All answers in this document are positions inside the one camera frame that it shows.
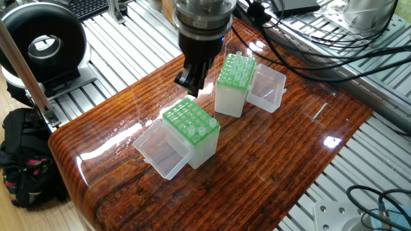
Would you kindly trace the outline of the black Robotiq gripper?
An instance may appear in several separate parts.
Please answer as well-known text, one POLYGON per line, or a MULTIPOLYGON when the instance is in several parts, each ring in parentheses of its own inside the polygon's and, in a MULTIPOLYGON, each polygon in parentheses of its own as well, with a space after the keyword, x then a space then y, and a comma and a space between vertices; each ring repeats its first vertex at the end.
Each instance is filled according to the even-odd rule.
POLYGON ((184 70, 175 77, 175 83, 193 90, 194 97, 204 88, 205 78, 223 46, 224 37, 214 40, 196 40, 179 31, 179 46, 185 56, 184 70))

